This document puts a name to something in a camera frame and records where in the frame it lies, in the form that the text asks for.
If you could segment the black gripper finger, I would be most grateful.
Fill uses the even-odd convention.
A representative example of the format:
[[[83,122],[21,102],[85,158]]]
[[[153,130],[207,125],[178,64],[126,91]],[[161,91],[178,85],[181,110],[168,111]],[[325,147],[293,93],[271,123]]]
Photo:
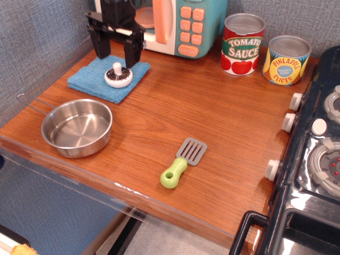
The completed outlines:
[[[143,31],[132,32],[124,42],[125,64],[127,68],[132,68],[140,61],[144,48]]]
[[[88,31],[97,57],[103,59],[109,56],[111,53],[110,37],[106,33],[95,30],[94,27],[91,26],[88,26]]]

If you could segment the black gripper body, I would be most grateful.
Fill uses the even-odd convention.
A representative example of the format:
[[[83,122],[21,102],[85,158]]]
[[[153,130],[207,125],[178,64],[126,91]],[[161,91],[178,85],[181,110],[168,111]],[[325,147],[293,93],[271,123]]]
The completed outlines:
[[[88,30],[92,41],[105,38],[119,42],[144,42],[144,28],[135,21],[135,1],[100,1],[101,11],[88,11]]]

